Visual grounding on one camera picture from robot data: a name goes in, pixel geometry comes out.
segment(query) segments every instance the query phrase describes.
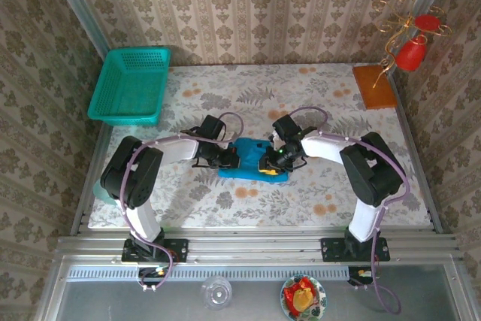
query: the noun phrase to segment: food on plate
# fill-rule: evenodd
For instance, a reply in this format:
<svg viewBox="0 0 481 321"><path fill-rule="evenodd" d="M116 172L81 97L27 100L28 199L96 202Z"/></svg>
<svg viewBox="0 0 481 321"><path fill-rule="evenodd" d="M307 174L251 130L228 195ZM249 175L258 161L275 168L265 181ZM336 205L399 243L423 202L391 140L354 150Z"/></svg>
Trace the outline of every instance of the food on plate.
<svg viewBox="0 0 481 321"><path fill-rule="evenodd" d="M316 296L316 288L308 277L302 277L300 281L285 287L283 291L287 308L296 317L314 303Z"/></svg>

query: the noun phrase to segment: cable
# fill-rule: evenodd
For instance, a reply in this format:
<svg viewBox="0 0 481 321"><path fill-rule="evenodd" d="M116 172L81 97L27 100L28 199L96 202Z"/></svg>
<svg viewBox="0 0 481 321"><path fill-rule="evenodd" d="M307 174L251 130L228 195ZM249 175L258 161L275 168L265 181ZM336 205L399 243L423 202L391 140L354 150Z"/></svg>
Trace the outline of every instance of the cable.
<svg viewBox="0 0 481 321"><path fill-rule="evenodd" d="M303 106L303 107L299 107L298 109L294 109L291 113L289 113L289 116L292 116L293 114L295 114L299 111L304 111L304 110L308 110L308 109L311 109L311 110L314 110L314 111L319 111L322 114L324 114L324 120L322 121L321 125L317 128L317 130L320 131L322 126L324 126L327 123L328 118L329 118L328 112L324 111L320 107L316 107L314 105L306 105L306 106Z"/></svg>
<svg viewBox="0 0 481 321"><path fill-rule="evenodd" d="M239 138L242 134L242 132L244 131L244 121L242 120L241 116L239 116L238 114L236 113L233 113L233 112L225 112L223 114L220 115L219 119L221 117L224 117L225 115L227 114L231 114L235 117L237 117L239 120L240 120L240 132L237 136L231 138L231 139L228 139L226 141L218 141L218 140L214 140L214 139L206 139L206 138L201 138L201 137L194 137L194 136L191 136L191 135L183 135L183 134L178 134L178 135L172 135L170 137L166 137L166 138L160 138L160 139L157 139L155 141L148 141L146 143L143 143L139 148L137 148L137 150L132 154L132 157L130 158L130 161L127 163L127 166L126 166L126 171L123 175L123 179L122 179L122 183L120 185L120 195L119 195L119 202L120 202L120 208L122 208L122 216L123 216L123 219L126 221L127 223L127 226L129 226L130 230L131 230L131 233L134 235L134 237L136 237L137 239L139 239L140 241L144 242L146 245L149 245L151 247L155 247L157 248L158 250L161 250L163 253L165 253L168 257L168 270L167 270L167 273L165 274L164 278L159 281L156 285L152 285L150 288L155 291L157 288L159 288L168 278L169 276L171 275L172 273L172 269L174 268L173 265L174 265L174 260L172 259L172 255L171 253L169 252L168 249L166 249L165 247L161 246L160 244L154 244L153 242L150 242L148 241L147 239L143 238L141 235L138 234L137 230L135 229L134 225L132 225L132 223L130 222L129 218L127 217L127 207L126 207L126 203L124 202L124 199L123 199L123 195L126 191L126 185L127 185L127 180L129 178L129 174L130 174L130 171L132 169L132 166L134 165L135 163L135 160L137 159L138 155L142 152L142 150L144 150L145 148L149 147L149 146L153 146L153 145L159 145L159 144L162 144L162 143L165 143L165 142L169 142L169 141L173 141L173 140L177 140L177 139L192 139L192 140L195 140L195 141L203 141L203 142L207 142L207 143L215 143L215 144L229 144L231 142L235 142L237 140L237 138ZM144 288L144 290L147 289L147 285L144 283L144 278L145 277L142 277L141 278L141 281L139 282L140 285L142 285L142 287Z"/></svg>
<svg viewBox="0 0 481 321"><path fill-rule="evenodd" d="M387 312L389 312L393 315L398 315L398 314L401 313L401 302L399 301L399 297L395 293L393 293L393 291L391 291L390 289L387 289L384 286L378 285L377 281L376 281L376 277L375 277L375 275L376 275L376 259L375 259L375 256L376 256L376 242L377 242L377 232L380 230L380 225L381 225L381 222L383 220L384 214L386 213L386 210L388 209L387 206L391 203L401 201L407 195L410 194L411 186L409 185L409 181L408 181L406 175L404 174L404 172L402 171L402 169L396 164L396 162L394 162L385 153L381 152L376 147L373 147L370 144L367 144L363 141L360 141L358 139L354 139L354 138L351 138L351 137L343 137L341 135L326 134L326 133L323 133L321 131L319 131L319 135L321 137L324 137L324 138L327 138L327 139L332 139L332 140L335 140L335 141L341 141L342 140L342 141L350 141L350 142L353 142L353 143L357 143L357 144L363 146L364 148L370 150L371 152L375 152L378 156L380 156L386 162L388 162L389 165L391 167L393 167L393 169L399 174L399 177L401 177L401 179L403 180L404 193L402 195L399 195L398 197L394 197L394 198L388 199L388 200L383 202L383 205L381 207L381 211L379 212L379 215L377 216L376 221L374 222L374 229L376 230L376 234L373 236L373 245L372 245L372 248L371 248L371 272L372 272L372 275L374 275L373 286L374 286L374 290L376 291L377 299L379 300L380 304L384 307L384 310L386 310ZM387 291L387 293L389 293L396 300L396 302L398 304L397 310L391 309L384 302L383 298L380 295L380 289L384 289L385 291Z"/></svg>

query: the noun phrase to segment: patterned wallpaper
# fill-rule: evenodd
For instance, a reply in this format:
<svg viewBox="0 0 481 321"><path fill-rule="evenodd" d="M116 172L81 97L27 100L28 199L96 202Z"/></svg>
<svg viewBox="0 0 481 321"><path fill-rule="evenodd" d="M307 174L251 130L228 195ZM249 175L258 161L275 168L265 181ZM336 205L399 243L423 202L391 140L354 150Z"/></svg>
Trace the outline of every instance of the patterned wallpaper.
<svg viewBox="0 0 481 321"><path fill-rule="evenodd" d="M87 0L110 47L169 46L174 65L379 61L378 1Z"/></svg>
<svg viewBox="0 0 481 321"><path fill-rule="evenodd" d="M453 27L400 88L442 221L481 301L481 0L436 0Z"/></svg>
<svg viewBox="0 0 481 321"><path fill-rule="evenodd" d="M0 0L0 319L30 319L75 215L101 60L66 0Z"/></svg>

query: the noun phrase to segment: yellow object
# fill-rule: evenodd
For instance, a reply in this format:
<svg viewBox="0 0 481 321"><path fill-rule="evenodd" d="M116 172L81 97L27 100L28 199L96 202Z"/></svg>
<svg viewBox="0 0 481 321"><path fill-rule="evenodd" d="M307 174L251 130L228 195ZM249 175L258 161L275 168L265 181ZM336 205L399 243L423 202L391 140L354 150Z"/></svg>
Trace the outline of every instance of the yellow object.
<svg viewBox="0 0 481 321"><path fill-rule="evenodd" d="M294 292L293 304L297 311L304 312L314 303L314 295L310 289L298 289Z"/></svg>
<svg viewBox="0 0 481 321"><path fill-rule="evenodd" d="M278 175L278 173L275 169L259 169L259 172L266 173L270 176L277 176Z"/></svg>

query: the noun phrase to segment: teal plastic basket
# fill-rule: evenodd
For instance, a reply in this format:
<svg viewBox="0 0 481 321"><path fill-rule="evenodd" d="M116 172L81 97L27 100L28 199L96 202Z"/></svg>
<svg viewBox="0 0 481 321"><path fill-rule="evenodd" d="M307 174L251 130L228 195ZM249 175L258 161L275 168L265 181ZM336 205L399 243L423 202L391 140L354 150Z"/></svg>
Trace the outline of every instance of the teal plastic basket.
<svg viewBox="0 0 481 321"><path fill-rule="evenodd" d="M90 102L89 117L111 126L155 126L160 118L170 59L168 48L111 50Z"/></svg>

